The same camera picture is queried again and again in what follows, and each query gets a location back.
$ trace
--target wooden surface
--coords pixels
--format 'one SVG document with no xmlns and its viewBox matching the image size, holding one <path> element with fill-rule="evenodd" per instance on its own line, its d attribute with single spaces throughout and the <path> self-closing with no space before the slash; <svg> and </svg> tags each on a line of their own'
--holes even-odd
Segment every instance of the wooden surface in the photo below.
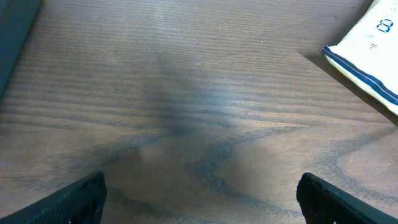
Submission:
<svg viewBox="0 0 398 224">
<path fill-rule="evenodd" d="M 45 0 L 0 104 L 0 217 L 94 170 L 103 223 L 304 223 L 304 172 L 397 217 L 397 118 L 320 55 L 369 3 Z"/>
</svg>

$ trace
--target white package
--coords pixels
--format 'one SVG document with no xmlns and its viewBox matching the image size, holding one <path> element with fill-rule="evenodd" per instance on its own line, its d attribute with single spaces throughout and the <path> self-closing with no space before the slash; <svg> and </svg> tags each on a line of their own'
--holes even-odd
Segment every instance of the white package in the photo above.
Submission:
<svg viewBox="0 0 398 224">
<path fill-rule="evenodd" d="M 398 0 L 375 0 L 343 40 L 324 47 L 323 53 L 342 74 L 398 114 Z"/>
</svg>

